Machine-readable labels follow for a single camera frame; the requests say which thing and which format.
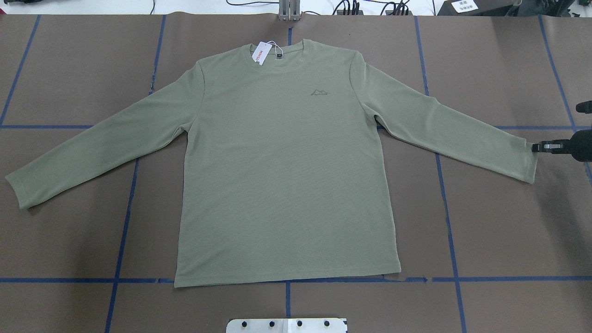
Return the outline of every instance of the shirt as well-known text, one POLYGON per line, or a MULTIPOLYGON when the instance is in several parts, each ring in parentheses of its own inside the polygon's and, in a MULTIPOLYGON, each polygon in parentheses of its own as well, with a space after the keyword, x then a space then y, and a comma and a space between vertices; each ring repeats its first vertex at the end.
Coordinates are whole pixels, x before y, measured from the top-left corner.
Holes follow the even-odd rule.
POLYGON ((198 60, 7 175, 20 208, 186 131, 174 284, 186 287, 400 272, 376 121, 399 140, 534 182, 525 139, 411 89, 356 50, 304 39, 260 65, 255 47, 198 60))

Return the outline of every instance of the white label sticker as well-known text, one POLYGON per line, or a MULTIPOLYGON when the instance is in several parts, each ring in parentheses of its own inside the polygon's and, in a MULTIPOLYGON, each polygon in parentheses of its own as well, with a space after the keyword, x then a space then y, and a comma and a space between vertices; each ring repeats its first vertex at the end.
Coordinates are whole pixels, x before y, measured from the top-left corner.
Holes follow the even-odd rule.
POLYGON ((456 12, 470 12, 479 9, 473 0, 461 0, 451 4, 456 12))
POLYGON ((269 50, 271 50, 271 46, 271 44, 260 41, 259 45, 257 45, 257 48, 253 52, 253 60, 258 62, 260 65, 263 65, 265 57, 267 57, 267 53, 269 50))

